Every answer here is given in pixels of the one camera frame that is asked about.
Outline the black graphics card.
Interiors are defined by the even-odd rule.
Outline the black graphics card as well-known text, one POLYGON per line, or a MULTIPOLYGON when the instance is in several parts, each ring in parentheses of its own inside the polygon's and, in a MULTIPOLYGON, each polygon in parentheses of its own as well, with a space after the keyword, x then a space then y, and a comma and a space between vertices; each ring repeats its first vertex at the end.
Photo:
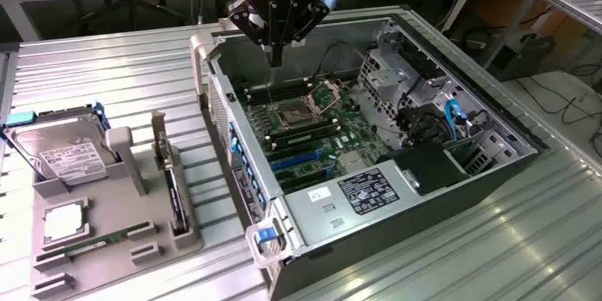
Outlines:
POLYGON ((174 212, 174 221, 171 222, 174 234, 183 235, 190 230, 190 222, 187 220, 187 213, 180 195, 180 186, 176 176, 176 160, 167 138, 164 116, 166 114, 160 111, 151 112, 151 126, 155 138, 155 158, 158 169, 163 172, 167 183, 171 209, 174 212))

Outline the metal socket cover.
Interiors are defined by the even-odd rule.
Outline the metal socket cover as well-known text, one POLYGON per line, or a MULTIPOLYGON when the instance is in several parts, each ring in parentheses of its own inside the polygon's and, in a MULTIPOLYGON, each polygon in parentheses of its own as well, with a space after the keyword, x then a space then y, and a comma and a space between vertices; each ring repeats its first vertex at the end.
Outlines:
POLYGON ((339 86, 324 80, 307 94, 304 98, 310 110, 322 115, 340 100, 339 86))

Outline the silver metal drive cage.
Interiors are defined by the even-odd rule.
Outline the silver metal drive cage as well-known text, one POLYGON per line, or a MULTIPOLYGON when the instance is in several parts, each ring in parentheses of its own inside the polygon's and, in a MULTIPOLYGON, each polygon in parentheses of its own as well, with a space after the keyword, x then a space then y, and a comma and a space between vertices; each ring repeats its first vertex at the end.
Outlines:
POLYGON ((394 148, 404 133, 396 126, 398 113, 430 104, 441 111, 449 99, 445 90, 453 88, 450 78, 433 60, 426 63, 434 70, 434 77, 429 72, 418 71, 398 53, 372 49, 358 74, 352 99, 360 106, 366 121, 376 126, 379 138, 394 148))

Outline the CPU socket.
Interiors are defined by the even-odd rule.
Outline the CPU socket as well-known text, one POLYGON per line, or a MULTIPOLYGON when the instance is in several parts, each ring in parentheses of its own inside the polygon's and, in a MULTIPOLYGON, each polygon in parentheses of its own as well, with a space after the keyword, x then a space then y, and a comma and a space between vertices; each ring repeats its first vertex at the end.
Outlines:
POLYGON ((276 116, 283 127, 291 127, 319 121, 319 117, 311 111, 310 106, 300 100, 280 104, 276 116))

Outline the green motherboard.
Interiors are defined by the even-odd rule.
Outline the green motherboard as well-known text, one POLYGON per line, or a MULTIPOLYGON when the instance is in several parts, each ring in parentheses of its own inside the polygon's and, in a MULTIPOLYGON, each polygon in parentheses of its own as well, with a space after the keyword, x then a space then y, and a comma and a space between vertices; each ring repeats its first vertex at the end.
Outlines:
MULTIPOLYGON (((315 123, 322 121, 338 121, 343 128, 336 135, 320 140, 302 142, 299 145, 287 149, 271 150, 268 142, 266 141, 266 136, 312 124, 308 123, 283 127, 276 116, 280 104, 298 100, 306 102, 304 98, 307 95, 258 106, 248 106, 246 98, 243 100, 243 110, 250 121, 250 126, 254 129, 268 165, 284 159, 290 159, 294 156, 311 153, 315 150, 322 151, 320 158, 314 161, 308 161, 278 171, 274 171, 270 167, 276 182, 286 194, 291 194, 318 183, 348 174, 343 171, 338 162, 339 156, 346 152, 356 150, 364 159, 368 160, 370 166, 372 166, 376 163, 379 156, 387 154, 392 150, 390 143, 379 138, 376 126, 368 124, 362 115, 360 106, 352 99, 354 83, 351 81, 326 80, 334 82, 339 86, 340 100, 332 105, 326 113, 322 115, 315 114, 319 117, 319 121, 315 123)), ((314 84, 312 89, 323 81, 324 80, 311 82, 314 84)))

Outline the blue expansion slot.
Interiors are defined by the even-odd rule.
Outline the blue expansion slot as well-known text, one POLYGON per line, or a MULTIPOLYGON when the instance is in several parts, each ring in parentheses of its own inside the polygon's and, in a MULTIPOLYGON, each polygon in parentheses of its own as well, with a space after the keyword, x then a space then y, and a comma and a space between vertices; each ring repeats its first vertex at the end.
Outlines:
POLYGON ((314 160, 320 158, 320 155, 322 155, 322 151, 320 150, 315 150, 311 153, 307 153, 307 154, 303 154, 303 155, 299 155, 299 156, 294 156, 290 159, 284 159, 282 161, 278 161, 278 162, 272 163, 270 165, 270 167, 271 167, 271 169, 274 171, 278 171, 278 170, 282 170, 284 168, 290 168, 292 166, 296 166, 296 165, 299 165, 302 163, 306 163, 308 161, 314 161, 314 160))

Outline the silver chipset heatsink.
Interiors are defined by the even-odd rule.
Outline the silver chipset heatsink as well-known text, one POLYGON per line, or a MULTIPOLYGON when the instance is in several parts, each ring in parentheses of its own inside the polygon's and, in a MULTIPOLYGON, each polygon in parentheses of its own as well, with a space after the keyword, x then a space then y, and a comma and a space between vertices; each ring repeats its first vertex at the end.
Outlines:
POLYGON ((338 158, 339 165, 346 173, 352 173, 370 166, 368 160, 356 150, 346 152, 338 158))

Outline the blue disk carrier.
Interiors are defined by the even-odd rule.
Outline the blue disk carrier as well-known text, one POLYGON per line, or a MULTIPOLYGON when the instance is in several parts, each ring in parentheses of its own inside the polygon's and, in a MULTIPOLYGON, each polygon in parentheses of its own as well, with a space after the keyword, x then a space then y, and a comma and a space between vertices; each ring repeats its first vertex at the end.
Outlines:
POLYGON ((13 142, 8 140, 8 133, 5 132, 7 128, 31 125, 35 123, 51 122, 64 118, 73 118, 83 116, 84 114, 91 114, 96 117, 103 130, 110 129, 104 106, 100 102, 93 102, 92 104, 87 104, 84 106, 53 111, 36 112, 35 110, 28 110, 11 113, 8 115, 5 123, 0 125, 0 140, 7 142, 9 147, 13 148, 13 142))

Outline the black box on floor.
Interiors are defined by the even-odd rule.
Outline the black box on floor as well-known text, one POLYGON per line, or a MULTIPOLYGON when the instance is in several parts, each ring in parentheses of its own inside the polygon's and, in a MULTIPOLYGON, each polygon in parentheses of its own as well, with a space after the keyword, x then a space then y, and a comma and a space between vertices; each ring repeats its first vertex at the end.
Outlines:
POLYGON ((554 37, 535 31, 518 31, 506 39, 489 66, 489 72, 499 82, 531 76, 554 50, 554 37))

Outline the silver hard disk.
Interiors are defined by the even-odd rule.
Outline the silver hard disk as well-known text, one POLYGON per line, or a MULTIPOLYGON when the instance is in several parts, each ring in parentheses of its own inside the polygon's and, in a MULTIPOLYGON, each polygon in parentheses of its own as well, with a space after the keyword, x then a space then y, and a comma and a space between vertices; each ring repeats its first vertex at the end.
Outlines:
POLYGON ((120 162, 106 132, 91 114, 7 128, 8 140, 41 179, 79 185, 107 175, 120 162))

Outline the silver power supply with label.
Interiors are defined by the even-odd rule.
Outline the silver power supply with label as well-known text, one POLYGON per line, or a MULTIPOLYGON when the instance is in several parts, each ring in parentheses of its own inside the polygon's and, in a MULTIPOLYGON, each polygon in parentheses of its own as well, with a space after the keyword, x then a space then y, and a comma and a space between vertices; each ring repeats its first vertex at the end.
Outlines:
POLYGON ((286 195, 306 245, 359 232, 419 202, 419 181, 392 160, 286 195))

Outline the open black PC case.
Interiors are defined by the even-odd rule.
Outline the open black PC case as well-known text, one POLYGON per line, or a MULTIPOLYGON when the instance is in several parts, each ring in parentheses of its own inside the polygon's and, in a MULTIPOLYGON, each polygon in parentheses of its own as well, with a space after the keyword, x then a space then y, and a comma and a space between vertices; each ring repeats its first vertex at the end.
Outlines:
POLYGON ((296 292, 407 240, 481 203, 543 151, 531 129, 503 106, 495 79, 446 36, 404 8, 390 6, 334 13, 308 38, 286 51, 287 64, 271 69, 251 40, 220 25, 191 37, 192 69, 203 118, 226 185, 244 227, 270 301, 296 292), (443 109, 430 104, 398 113, 404 133, 374 165, 392 160, 419 181, 419 202, 386 220, 319 247, 306 245, 283 192, 243 110, 244 90, 308 79, 356 86, 368 51, 398 53, 422 72, 430 59, 453 88, 443 109), (260 245, 255 232, 274 227, 278 238, 260 245))

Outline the grey parts rack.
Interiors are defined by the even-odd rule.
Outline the grey parts rack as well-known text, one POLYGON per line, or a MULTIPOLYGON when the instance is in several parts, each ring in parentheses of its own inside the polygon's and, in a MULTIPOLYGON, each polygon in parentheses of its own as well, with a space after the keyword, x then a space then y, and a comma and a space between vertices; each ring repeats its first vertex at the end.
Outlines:
POLYGON ((31 297, 36 301, 68 301, 192 254, 204 246, 179 149, 171 145, 190 222, 190 230, 183 235, 174 234, 174 212, 164 174, 158 169, 155 143, 150 150, 132 153, 127 131, 127 128, 115 128, 107 132, 110 146, 126 155, 126 161, 107 167, 104 178, 73 186, 57 179, 39 179, 33 184, 31 297), (44 236, 45 214, 68 204, 81 205, 84 224, 75 235, 52 240, 44 236), (118 243, 80 254, 61 254, 35 261, 45 252, 124 228, 130 232, 118 243))

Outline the green RAM stick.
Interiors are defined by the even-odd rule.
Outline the green RAM stick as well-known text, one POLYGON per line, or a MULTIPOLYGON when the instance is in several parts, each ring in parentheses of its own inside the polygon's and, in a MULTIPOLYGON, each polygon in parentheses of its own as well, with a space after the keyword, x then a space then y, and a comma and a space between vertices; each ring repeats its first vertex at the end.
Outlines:
POLYGON ((127 238, 128 232, 130 229, 124 228, 123 230, 115 231, 107 235, 85 240, 81 243, 67 245, 65 247, 57 248, 49 252, 37 255, 35 261, 41 262, 43 260, 47 260, 52 257, 57 257, 61 254, 67 254, 68 256, 73 254, 80 254, 88 250, 95 250, 100 247, 118 243, 127 238))

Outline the aluminium frame table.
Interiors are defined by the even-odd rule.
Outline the aluminium frame table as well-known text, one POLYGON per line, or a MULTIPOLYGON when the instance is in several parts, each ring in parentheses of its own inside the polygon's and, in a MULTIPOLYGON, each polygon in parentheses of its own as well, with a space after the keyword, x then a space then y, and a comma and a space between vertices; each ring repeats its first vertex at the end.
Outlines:
MULTIPOLYGON (((521 26, 521 21, 537 0, 525 0, 509 24, 511 32, 521 26)), ((602 0, 542 0, 553 9, 561 10, 577 20, 589 30, 602 37, 602 0)))

